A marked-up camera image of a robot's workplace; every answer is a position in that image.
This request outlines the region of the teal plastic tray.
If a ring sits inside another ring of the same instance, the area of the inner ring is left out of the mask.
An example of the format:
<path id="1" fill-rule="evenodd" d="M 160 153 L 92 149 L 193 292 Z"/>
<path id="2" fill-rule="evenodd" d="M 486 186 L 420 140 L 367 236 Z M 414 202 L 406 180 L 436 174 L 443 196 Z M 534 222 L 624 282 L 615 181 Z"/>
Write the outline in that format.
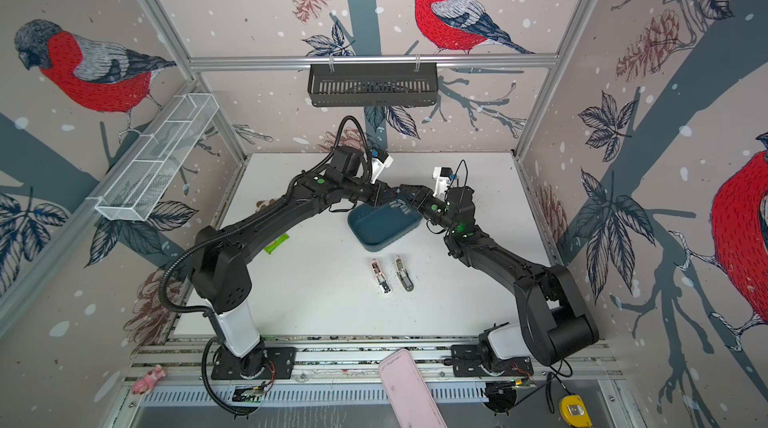
<path id="1" fill-rule="evenodd" d="M 379 252 L 419 226 L 422 217 L 404 202 L 408 214 L 391 209 L 389 203 L 376 208 L 359 206 L 348 214 L 347 224 L 365 250 Z"/>

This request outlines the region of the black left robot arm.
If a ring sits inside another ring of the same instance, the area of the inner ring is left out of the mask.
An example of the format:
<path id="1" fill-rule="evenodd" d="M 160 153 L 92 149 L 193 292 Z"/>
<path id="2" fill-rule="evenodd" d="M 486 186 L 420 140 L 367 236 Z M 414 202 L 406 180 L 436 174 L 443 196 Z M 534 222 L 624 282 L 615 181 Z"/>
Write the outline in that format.
<path id="1" fill-rule="evenodd" d="M 236 363 L 239 376 L 252 379 L 267 370 L 276 375 L 267 358 L 265 344 L 247 303 L 253 287 L 249 264 L 279 236 L 333 205 L 348 200 L 378 207 L 395 199 L 395 191 L 380 181 L 382 171 L 392 163 L 381 147 L 364 141 L 360 149 L 336 140 L 315 166 L 293 177 L 276 202 L 246 219 L 216 230 L 201 230 L 193 247 L 164 271 L 158 300 L 176 314 L 199 313 L 214 329 L 210 344 L 219 344 L 222 353 Z M 184 266 L 202 301 L 182 306 L 168 295 L 168 283 Z"/>

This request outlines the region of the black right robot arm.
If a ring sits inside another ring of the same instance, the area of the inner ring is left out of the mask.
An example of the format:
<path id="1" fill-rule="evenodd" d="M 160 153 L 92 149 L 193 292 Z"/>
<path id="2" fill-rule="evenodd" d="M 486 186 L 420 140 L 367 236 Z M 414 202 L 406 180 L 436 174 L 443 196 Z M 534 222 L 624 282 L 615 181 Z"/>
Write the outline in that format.
<path id="1" fill-rule="evenodd" d="M 514 295 L 522 341 L 540 364 L 557 364 L 599 341 L 571 272 L 534 263 L 498 244 L 476 222 L 472 188 L 451 186 L 443 198 L 422 185 L 402 185 L 398 192 L 424 220 L 444 230 L 451 257 Z"/>

